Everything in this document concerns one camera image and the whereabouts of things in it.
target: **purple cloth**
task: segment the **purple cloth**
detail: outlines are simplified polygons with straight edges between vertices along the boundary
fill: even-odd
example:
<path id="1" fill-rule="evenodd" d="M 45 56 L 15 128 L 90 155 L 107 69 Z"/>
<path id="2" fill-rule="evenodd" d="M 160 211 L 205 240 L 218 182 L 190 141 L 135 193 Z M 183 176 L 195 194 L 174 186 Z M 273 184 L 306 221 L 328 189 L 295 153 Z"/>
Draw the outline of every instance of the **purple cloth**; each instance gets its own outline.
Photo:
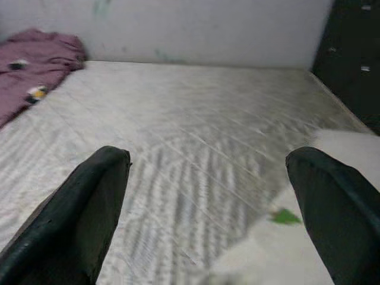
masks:
<path id="1" fill-rule="evenodd" d="M 10 63 L 28 64 L 12 70 Z M 82 43 L 76 36 L 30 29 L 0 45 L 0 128 L 32 103 L 28 90 L 46 86 L 53 90 L 71 72 L 84 67 Z"/>

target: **crumpled fabric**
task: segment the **crumpled fabric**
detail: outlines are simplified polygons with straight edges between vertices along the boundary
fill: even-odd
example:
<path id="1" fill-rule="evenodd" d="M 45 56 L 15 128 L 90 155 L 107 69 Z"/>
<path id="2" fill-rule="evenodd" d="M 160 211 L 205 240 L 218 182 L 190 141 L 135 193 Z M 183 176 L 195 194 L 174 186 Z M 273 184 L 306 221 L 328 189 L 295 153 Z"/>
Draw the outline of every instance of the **crumpled fabric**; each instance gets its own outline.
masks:
<path id="1" fill-rule="evenodd" d="M 84 68 L 86 53 L 78 37 L 34 28 L 0 45 L 0 127 L 35 102 L 29 90 L 56 88 L 71 72 Z M 18 69 L 14 62 L 24 62 Z"/>

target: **green leaf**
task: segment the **green leaf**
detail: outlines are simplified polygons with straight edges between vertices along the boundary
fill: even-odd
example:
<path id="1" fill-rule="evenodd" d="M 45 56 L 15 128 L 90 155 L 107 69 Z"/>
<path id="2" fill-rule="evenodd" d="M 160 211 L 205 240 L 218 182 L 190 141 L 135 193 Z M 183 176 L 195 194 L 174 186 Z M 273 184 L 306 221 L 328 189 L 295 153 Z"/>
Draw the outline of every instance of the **green leaf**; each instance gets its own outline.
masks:
<path id="1" fill-rule="evenodd" d="M 278 224 L 301 224 L 301 219 L 285 208 L 279 209 L 271 215 L 271 221 Z"/>

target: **black cabinet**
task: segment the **black cabinet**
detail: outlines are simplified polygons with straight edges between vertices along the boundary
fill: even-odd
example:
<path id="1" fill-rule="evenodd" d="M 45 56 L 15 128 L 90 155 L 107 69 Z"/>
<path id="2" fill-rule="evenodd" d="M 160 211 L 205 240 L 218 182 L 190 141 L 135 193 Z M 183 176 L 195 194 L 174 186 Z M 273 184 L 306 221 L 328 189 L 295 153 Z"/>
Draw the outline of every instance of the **black cabinet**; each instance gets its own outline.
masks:
<path id="1" fill-rule="evenodd" d="M 313 73 L 377 134 L 380 134 L 379 63 L 380 0 L 336 0 Z"/>

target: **white mattress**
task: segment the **white mattress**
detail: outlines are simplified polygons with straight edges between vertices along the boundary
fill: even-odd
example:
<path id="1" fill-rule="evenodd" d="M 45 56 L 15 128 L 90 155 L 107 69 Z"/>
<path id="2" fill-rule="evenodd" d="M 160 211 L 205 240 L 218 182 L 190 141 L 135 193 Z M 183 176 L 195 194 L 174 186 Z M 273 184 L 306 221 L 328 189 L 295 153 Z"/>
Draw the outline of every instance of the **white mattress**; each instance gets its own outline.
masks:
<path id="1" fill-rule="evenodd" d="M 320 128 L 367 132 L 306 71 L 88 62 L 0 130 L 0 248 L 103 145 L 134 162 L 97 284 L 191 284 Z"/>

